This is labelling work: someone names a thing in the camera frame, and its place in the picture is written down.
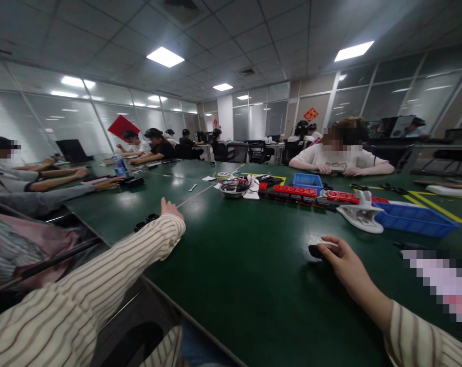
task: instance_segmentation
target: desk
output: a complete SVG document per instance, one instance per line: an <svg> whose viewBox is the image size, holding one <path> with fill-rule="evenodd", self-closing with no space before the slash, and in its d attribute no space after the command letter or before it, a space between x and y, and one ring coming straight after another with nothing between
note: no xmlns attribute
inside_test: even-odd
<svg viewBox="0 0 462 367"><path fill-rule="evenodd" d="M403 266L392 246L393 241L415 242L453 249L454 256L462 258L462 228L441 240L393 230L375 235L320 209L267 199L226 200L200 180L224 167L256 174L270 171L286 177L287 184L299 172L183 161L144 173L146 189L106 191L66 205L114 244L130 234L135 223L159 211L161 196L184 203L179 208L187 223L184 237L169 258L148 268L145 276L248 366L390 365L380 331L350 299L331 267L311 263L307 246L326 234L344 238L389 297L462 340L461 325L443 313L430 289ZM402 176L325 181L339 191L350 191L351 182L378 186L386 181L420 191ZM189 193L194 183L199 185ZM404 200L393 192L382 196Z"/></svg>

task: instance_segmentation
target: ceiling light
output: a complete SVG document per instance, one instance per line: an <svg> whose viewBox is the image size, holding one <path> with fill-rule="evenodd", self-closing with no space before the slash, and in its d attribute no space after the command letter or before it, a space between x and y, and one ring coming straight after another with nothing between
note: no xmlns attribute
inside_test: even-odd
<svg viewBox="0 0 462 367"><path fill-rule="evenodd" d="M59 92L59 91L52 91L51 94L52 95L57 95L57 96L60 96L60 97L70 97L70 98L78 97L78 95L74 94L74 93L66 93L66 92Z"/></svg>
<svg viewBox="0 0 462 367"><path fill-rule="evenodd" d="M91 82L91 81L88 81L88 80L84 80L83 82L85 82L85 85L87 86L88 89L93 88L93 86L95 85L95 82ZM74 87L80 87L80 88L85 87L83 85L83 82L82 82L81 79L73 78L73 77L70 77L70 76L65 76L64 78L61 79L61 83L63 83L63 84L71 85L71 86L74 86Z"/></svg>
<svg viewBox="0 0 462 367"><path fill-rule="evenodd" d="M425 91L427 91L427 90L435 90L435 89L444 89L444 88L449 88L449 87L452 87L452 86L451 86L451 85L449 85L449 86L433 87L433 88L428 88L428 89L425 89Z"/></svg>
<svg viewBox="0 0 462 367"><path fill-rule="evenodd" d="M232 89L233 87L230 86L228 83L224 83L224 84L219 84L218 86L213 86L213 88L222 92L228 89Z"/></svg>
<svg viewBox="0 0 462 367"><path fill-rule="evenodd" d="M150 60L156 61L159 64L165 65L166 67L175 66L176 64L179 64L185 60L164 47L158 48L156 51L153 51L146 57Z"/></svg>
<svg viewBox="0 0 462 367"><path fill-rule="evenodd" d="M374 43L374 41L362 43L360 45L349 48L344 48L343 50L338 51L338 55L335 61L342 61L346 59L351 59L352 57L362 56L367 52L369 47L372 46L372 43Z"/></svg>

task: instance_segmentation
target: white clip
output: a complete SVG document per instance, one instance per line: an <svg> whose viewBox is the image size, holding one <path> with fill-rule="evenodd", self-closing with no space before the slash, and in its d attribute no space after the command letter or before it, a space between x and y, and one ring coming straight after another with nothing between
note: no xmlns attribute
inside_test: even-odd
<svg viewBox="0 0 462 367"><path fill-rule="evenodd" d="M375 221L374 217L384 209L372 206L370 191L357 191L355 196L360 199L358 205L348 204L337 207L339 212L351 225L369 233L382 233L384 227Z"/></svg>

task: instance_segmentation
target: plastic bottle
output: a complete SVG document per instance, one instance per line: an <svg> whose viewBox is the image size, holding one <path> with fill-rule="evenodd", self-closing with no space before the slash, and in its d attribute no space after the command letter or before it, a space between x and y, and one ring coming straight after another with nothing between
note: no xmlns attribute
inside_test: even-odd
<svg viewBox="0 0 462 367"><path fill-rule="evenodd" d="M114 161L115 165L115 174L117 177L121 178L126 178L127 177L127 169L125 167L124 161L122 160L122 157L119 155L115 155L112 157L112 160Z"/></svg>

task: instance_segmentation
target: black object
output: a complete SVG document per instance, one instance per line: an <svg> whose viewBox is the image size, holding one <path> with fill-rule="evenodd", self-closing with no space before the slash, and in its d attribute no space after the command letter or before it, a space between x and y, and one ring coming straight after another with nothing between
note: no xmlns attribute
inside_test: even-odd
<svg viewBox="0 0 462 367"><path fill-rule="evenodd" d="M61 153L71 163L82 163L92 161L93 156L88 157L78 139L56 140Z"/></svg>
<svg viewBox="0 0 462 367"><path fill-rule="evenodd" d="M142 227L144 227L147 223L146 222L139 222L134 226L134 233L137 233L141 230Z"/></svg>
<svg viewBox="0 0 462 367"><path fill-rule="evenodd" d="M158 214L152 213L152 214L150 214L150 215L148 215L148 216L146 217L146 223L150 223L150 222L152 222L153 220L158 219L159 217L160 217L160 216L159 216Z"/></svg>
<svg viewBox="0 0 462 367"><path fill-rule="evenodd" d="M317 245L309 245L307 248L312 257L324 259L324 255L319 251Z"/></svg>

